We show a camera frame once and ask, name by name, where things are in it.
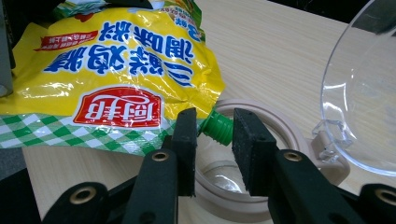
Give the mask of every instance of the yellow seasoning packet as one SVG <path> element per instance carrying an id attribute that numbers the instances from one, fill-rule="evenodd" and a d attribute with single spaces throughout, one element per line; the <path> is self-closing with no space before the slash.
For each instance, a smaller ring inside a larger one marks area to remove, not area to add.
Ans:
<path id="1" fill-rule="evenodd" d="M 208 117 L 225 85 L 190 0 L 108 8 L 30 24 L 14 48 L 14 92 L 0 98 L 0 147 L 78 146 L 144 155 L 178 112 Z"/>

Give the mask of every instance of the wooden table surface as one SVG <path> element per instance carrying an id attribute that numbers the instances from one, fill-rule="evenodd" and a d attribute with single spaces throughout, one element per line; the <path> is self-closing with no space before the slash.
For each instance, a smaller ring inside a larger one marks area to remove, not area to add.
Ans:
<path id="1" fill-rule="evenodd" d="M 217 55 L 227 85 L 220 99 L 269 105 L 311 137 L 320 121 L 326 63 L 347 25 L 264 0 L 196 3 L 203 11 L 206 44 Z M 23 154 L 42 217 L 70 187 L 96 181 L 111 189 L 137 175 L 142 162 L 136 156 L 78 147 L 26 147 Z M 341 187 L 353 193 L 365 183 L 396 186 L 394 177 L 351 168 Z M 180 198 L 179 223 L 232 222 L 207 213 L 190 198 Z"/>

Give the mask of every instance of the red label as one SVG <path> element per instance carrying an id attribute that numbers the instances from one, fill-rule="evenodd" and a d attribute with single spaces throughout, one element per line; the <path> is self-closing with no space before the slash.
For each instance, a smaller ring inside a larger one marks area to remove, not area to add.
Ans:
<path id="1" fill-rule="evenodd" d="M 93 40 L 98 35 L 98 31 L 88 33 L 73 33 L 67 35 L 52 35 L 41 37 L 41 47 L 35 50 L 56 50 L 67 49 L 75 45 Z"/>
<path id="2" fill-rule="evenodd" d="M 133 87 L 112 87 L 84 95 L 75 123 L 123 128 L 158 127 L 161 97 Z"/>

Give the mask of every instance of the green spout cap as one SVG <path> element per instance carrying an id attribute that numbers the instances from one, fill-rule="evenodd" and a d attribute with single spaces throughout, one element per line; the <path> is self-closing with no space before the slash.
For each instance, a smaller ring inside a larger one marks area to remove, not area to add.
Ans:
<path id="1" fill-rule="evenodd" d="M 233 140 L 233 120 L 212 109 L 201 131 L 220 144 L 228 146 Z"/>

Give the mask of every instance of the open plastic lid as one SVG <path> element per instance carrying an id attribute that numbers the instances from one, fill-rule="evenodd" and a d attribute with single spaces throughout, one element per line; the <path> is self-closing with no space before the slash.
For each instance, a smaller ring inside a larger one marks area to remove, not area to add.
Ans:
<path id="1" fill-rule="evenodd" d="M 371 1 L 346 28 L 325 71 L 321 113 L 349 161 L 396 175 L 396 1 Z"/>

